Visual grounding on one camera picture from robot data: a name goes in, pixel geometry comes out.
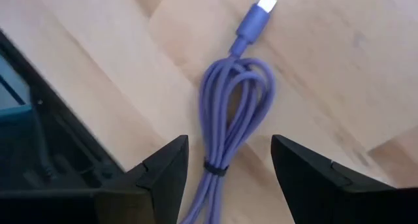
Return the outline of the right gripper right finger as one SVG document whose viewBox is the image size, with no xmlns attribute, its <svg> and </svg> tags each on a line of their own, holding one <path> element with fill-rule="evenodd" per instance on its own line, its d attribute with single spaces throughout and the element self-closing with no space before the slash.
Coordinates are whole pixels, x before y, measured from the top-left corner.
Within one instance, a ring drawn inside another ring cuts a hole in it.
<svg viewBox="0 0 418 224">
<path fill-rule="evenodd" d="M 270 151 L 295 224 L 418 224 L 418 187 L 391 187 L 281 135 Z"/>
</svg>

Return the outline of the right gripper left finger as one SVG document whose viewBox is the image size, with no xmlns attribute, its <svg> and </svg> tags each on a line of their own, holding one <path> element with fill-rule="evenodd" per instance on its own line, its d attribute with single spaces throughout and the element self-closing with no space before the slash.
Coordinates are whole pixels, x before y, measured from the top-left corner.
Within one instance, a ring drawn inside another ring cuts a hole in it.
<svg viewBox="0 0 418 224">
<path fill-rule="evenodd" d="M 99 224 L 176 224 L 187 180 L 189 142 L 180 135 L 95 197 Z"/>
</svg>

